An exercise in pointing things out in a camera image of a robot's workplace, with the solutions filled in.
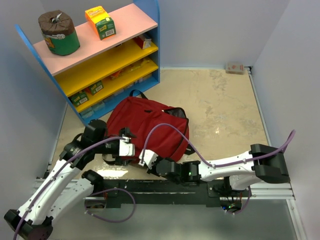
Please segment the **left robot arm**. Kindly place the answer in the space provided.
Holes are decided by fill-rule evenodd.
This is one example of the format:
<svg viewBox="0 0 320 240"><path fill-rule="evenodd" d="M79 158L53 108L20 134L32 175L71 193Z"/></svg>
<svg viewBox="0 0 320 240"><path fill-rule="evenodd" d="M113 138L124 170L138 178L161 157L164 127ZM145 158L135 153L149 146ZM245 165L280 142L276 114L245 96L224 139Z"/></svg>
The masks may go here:
<svg viewBox="0 0 320 240"><path fill-rule="evenodd" d="M104 121L95 119L68 143L54 168L36 192L18 209L10 209L4 220L14 231L13 238L46 240L53 231L54 223L77 202L90 195L105 192L104 178L93 170L85 171L69 190L65 187L90 163L97 154L114 157L133 157L135 135L128 127L119 135L107 135Z"/></svg>

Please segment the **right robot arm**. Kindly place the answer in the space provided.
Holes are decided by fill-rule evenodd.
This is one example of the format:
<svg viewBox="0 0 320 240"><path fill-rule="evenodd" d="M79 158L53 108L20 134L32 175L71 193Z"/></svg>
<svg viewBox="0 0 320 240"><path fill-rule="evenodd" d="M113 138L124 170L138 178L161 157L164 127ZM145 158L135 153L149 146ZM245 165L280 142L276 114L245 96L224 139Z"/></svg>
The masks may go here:
<svg viewBox="0 0 320 240"><path fill-rule="evenodd" d="M149 174L182 186L197 186L224 178L226 181L222 189L230 197L259 182L290 182L284 150L263 144L252 144L249 151L208 162L195 160L177 163L148 149L139 157L140 163L147 166Z"/></svg>

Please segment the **red backpack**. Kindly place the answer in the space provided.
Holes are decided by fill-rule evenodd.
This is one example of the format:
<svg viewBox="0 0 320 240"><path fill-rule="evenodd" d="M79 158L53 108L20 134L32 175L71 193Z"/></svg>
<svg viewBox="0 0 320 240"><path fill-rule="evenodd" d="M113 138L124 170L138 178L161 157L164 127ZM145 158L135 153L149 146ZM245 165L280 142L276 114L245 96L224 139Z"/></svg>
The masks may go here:
<svg viewBox="0 0 320 240"><path fill-rule="evenodd" d="M189 138L189 119L181 107L167 106L148 99L143 93L141 97L133 96L134 91L122 100L112 111L106 122L107 136L113 137L123 128L129 128L136 137L131 139L135 145L134 157L122 157L124 162L139 162L139 155L149 132L158 124L170 124L177 128L184 137ZM195 150L176 130L169 126L160 126L153 131L146 148L161 157L179 161L184 154L192 155Z"/></svg>

